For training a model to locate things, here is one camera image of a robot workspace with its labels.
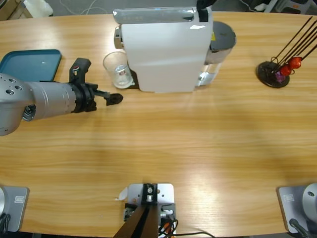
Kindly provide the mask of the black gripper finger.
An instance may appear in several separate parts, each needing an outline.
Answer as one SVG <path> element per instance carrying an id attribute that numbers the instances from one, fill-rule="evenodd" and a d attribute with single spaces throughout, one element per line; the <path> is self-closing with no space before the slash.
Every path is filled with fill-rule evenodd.
<path id="1" fill-rule="evenodd" d="M 196 9 L 205 9 L 212 6 L 216 0 L 197 0 Z"/>

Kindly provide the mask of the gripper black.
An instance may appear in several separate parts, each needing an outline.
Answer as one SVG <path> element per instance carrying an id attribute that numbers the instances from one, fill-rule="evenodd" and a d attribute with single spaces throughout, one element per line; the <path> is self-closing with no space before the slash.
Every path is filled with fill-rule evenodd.
<path id="1" fill-rule="evenodd" d="M 75 93 L 75 108 L 72 113 L 92 112 L 97 110 L 95 96 L 103 97 L 106 105 L 116 105 L 122 102 L 123 96 L 119 93 L 109 93 L 97 90 L 97 84 L 82 83 L 70 84 L 72 91 Z"/>

